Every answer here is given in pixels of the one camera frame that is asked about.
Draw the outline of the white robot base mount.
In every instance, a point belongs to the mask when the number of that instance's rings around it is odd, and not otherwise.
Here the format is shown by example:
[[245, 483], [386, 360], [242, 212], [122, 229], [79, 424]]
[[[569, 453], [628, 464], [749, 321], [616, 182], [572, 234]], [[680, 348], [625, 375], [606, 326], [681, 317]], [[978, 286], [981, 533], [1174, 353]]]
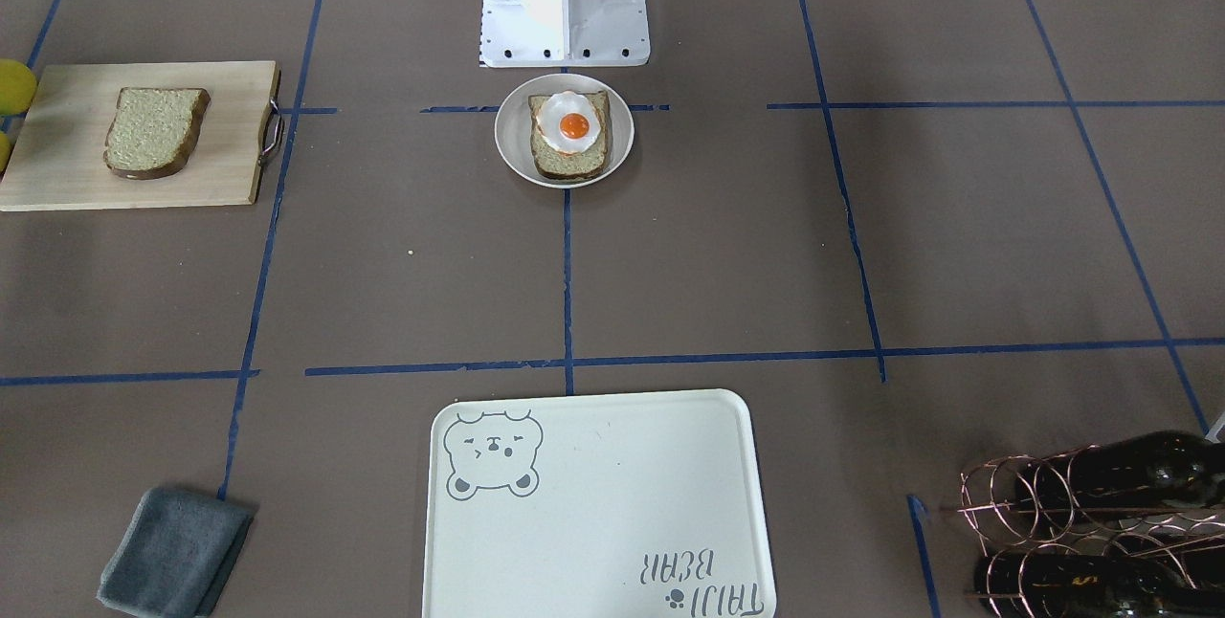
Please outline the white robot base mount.
[[650, 52], [647, 0], [481, 0], [481, 66], [642, 66]]

